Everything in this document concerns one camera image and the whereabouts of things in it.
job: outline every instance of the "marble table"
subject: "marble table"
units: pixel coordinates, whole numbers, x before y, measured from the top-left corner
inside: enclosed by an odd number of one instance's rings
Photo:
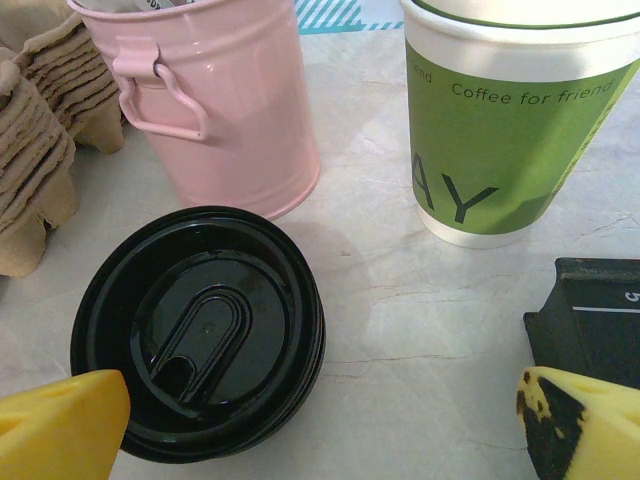
[[[522,314],[560,256],[640,253],[640,78],[546,215],[522,240],[466,250],[429,233],[411,191],[402,31],[303,38],[323,160],[277,224],[315,274],[327,350],[315,389],[277,435],[230,458],[153,464],[120,453],[116,480],[534,480],[515,415],[532,364]],[[0,395],[69,375],[80,298],[107,255],[179,208],[143,136],[81,149],[81,206],[40,268],[0,279]]]

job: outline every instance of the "black plastic box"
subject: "black plastic box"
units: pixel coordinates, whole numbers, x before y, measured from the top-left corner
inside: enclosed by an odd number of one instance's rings
[[[640,388],[640,260],[559,258],[524,324],[536,365]]]

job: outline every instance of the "bucket handle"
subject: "bucket handle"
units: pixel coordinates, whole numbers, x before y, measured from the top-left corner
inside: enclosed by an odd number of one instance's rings
[[[158,135],[203,142],[210,136],[209,116],[196,100],[178,85],[173,72],[158,62],[160,50],[158,45],[151,38],[118,37],[120,53],[113,61],[113,70],[120,76],[120,107],[127,117],[127,120],[138,130]],[[181,104],[189,108],[198,119],[199,130],[172,127],[159,123],[142,120],[140,114],[133,103],[133,96],[136,91],[135,78],[157,78],[160,77],[169,93]]]

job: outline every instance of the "black spot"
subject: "black spot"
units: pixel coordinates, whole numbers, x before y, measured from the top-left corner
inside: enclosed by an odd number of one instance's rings
[[[584,406],[544,378],[540,378],[538,384],[549,404],[551,417],[538,421],[536,412],[524,406],[529,456],[540,480],[561,480],[566,476],[582,435],[578,419]],[[564,433],[564,438],[556,435],[556,428]]]
[[[518,415],[522,415],[522,412],[524,412],[524,407],[524,392],[522,390],[518,390],[518,396],[516,397],[516,413]]]

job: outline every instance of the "blue striped paper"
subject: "blue striped paper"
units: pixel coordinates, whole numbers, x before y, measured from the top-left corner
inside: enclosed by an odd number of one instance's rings
[[[376,0],[294,0],[300,34],[389,30],[404,24],[364,23],[361,18],[363,1]]]

